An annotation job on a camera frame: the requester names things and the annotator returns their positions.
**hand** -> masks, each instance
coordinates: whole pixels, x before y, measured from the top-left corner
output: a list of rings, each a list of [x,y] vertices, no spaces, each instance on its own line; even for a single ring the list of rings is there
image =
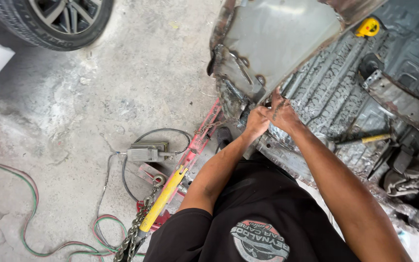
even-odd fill
[[[272,94],[271,109],[261,106],[260,112],[266,116],[273,125],[291,136],[296,129],[305,127],[290,105],[290,101],[283,98],[279,93],[279,87],[277,87]]]
[[[269,120],[261,113],[261,108],[258,106],[252,111],[247,120],[247,128],[243,132],[243,135],[249,137],[250,140],[255,140],[261,136],[269,127]]]

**tattoo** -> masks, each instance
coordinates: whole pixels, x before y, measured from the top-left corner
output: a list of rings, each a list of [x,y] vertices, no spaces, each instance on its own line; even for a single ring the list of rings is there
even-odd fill
[[[272,120],[276,120],[277,112],[279,111],[279,108],[283,107],[285,104],[285,100],[283,100],[280,104],[276,106],[276,110],[274,110],[274,114],[272,115]]]

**man's right hand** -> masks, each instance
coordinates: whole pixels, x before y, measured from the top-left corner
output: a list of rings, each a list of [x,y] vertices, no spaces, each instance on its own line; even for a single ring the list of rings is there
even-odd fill
[[[305,128],[290,105],[290,101],[283,98],[279,93],[279,87],[272,93],[271,109],[261,106],[260,112],[267,117],[273,125],[291,136],[298,128]]]

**black t-shirt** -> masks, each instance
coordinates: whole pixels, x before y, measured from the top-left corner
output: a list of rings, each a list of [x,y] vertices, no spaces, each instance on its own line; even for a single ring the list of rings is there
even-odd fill
[[[145,262],[358,262],[324,211],[275,165],[237,165],[213,216],[177,212],[151,236]]]

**shirt logo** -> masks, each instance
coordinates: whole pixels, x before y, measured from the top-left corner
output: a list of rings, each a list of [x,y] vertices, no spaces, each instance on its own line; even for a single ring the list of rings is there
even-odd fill
[[[245,220],[230,229],[230,234],[247,262],[282,262],[289,256],[290,247],[270,224]]]

